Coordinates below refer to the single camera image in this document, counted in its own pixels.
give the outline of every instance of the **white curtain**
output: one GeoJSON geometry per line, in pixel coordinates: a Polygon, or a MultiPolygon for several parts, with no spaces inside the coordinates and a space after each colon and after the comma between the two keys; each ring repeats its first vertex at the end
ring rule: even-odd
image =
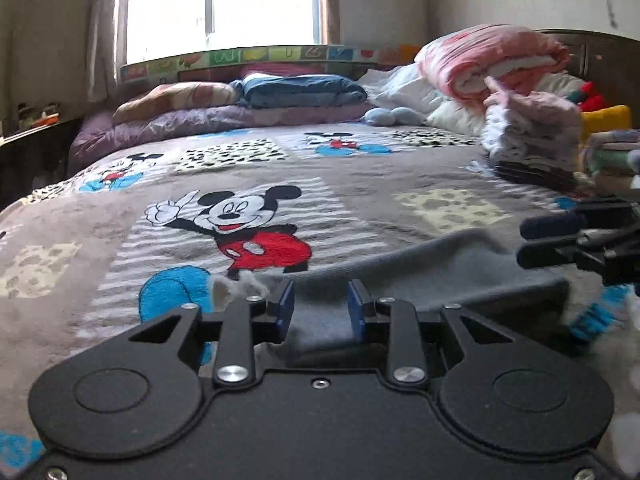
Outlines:
{"type": "Polygon", "coordinates": [[[116,100],[126,63],[129,0],[93,0],[86,54],[87,99],[116,100]]]}

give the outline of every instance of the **blue blanket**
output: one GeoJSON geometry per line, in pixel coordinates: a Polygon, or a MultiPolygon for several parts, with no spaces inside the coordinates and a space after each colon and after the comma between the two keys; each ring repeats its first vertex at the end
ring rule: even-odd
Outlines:
{"type": "Polygon", "coordinates": [[[340,75],[251,74],[236,86],[242,91],[244,103],[252,108],[343,106],[367,100],[360,85],[340,75]]]}

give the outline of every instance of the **window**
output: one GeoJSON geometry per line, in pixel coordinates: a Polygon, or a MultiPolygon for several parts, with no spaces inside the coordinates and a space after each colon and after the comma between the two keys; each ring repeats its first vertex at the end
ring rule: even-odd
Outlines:
{"type": "Polygon", "coordinates": [[[129,0],[127,63],[320,40],[320,0],[129,0]]]}

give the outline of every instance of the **decorative border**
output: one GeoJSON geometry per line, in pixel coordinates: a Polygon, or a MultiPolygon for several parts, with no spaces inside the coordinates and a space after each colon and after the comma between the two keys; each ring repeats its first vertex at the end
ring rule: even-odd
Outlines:
{"type": "Polygon", "coordinates": [[[343,45],[252,46],[226,48],[164,57],[125,65],[120,69],[124,84],[153,80],[171,83],[189,70],[234,66],[256,62],[336,62],[399,66],[413,62],[419,47],[390,46],[382,49],[353,48],[343,45]]]}

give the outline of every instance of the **stack of folded towels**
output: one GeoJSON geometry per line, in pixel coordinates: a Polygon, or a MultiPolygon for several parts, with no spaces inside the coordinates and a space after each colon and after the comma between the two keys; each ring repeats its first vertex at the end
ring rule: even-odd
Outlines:
{"type": "Polygon", "coordinates": [[[575,187],[582,117],[573,103],[546,92],[517,94],[492,77],[484,102],[482,145],[498,176],[568,191],[575,187]]]}
{"type": "Polygon", "coordinates": [[[598,194],[640,192],[640,130],[592,134],[581,155],[582,169],[598,194]]]}

